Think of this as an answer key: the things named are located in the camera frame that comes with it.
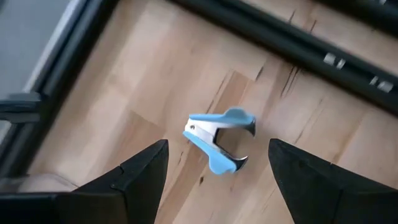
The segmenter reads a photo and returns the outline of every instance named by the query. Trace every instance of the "staple remover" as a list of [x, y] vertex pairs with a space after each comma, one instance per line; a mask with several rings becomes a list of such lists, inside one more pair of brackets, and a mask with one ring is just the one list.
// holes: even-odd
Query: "staple remover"
[[242, 108], [230, 108], [224, 114], [191, 114], [183, 132], [208, 155], [210, 170], [217, 175], [240, 170], [248, 159], [235, 158], [217, 145], [218, 131], [228, 128], [243, 128], [255, 136], [256, 119]]

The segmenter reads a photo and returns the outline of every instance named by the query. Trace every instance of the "wood grain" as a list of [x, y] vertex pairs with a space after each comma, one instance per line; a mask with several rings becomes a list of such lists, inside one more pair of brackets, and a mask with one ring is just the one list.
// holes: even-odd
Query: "wood grain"
[[[352, 54], [398, 73], [398, 41], [307, 0], [247, 0]], [[249, 156], [215, 176], [181, 135], [190, 113], [241, 106], [257, 134], [223, 133]], [[83, 185], [166, 138], [157, 223], [292, 223], [267, 159], [280, 138], [398, 187], [396, 117], [163, 0], [122, 0], [30, 169]]]

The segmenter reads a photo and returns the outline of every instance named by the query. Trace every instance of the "black bar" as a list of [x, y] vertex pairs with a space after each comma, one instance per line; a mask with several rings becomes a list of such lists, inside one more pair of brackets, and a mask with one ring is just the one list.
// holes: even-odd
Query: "black bar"
[[[398, 115], [398, 78], [238, 0], [169, 0]], [[326, 56], [335, 62], [325, 61]]]
[[398, 37], [397, 0], [317, 0]]
[[43, 97], [40, 121], [13, 124], [0, 145], [0, 178], [24, 175], [118, 0], [84, 0], [62, 45], [32, 89]]

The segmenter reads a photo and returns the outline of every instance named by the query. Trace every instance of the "blue plastic handle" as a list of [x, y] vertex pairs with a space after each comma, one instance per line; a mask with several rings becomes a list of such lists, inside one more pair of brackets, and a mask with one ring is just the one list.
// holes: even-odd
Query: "blue plastic handle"
[[207, 154], [209, 157], [209, 167], [213, 173], [221, 175], [227, 171], [231, 173], [236, 171], [237, 167], [234, 162], [222, 155], [222, 153], [218, 152], [216, 149], [212, 148], [206, 142], [188, 131], [184, 131], [182, 134]]
[[191, 114], [189, 116], [192, 120], [220, 122], [236, 125], [249, 125], [255, 117], [246, 113], [242, 108], [230, 108], [224, 114]]

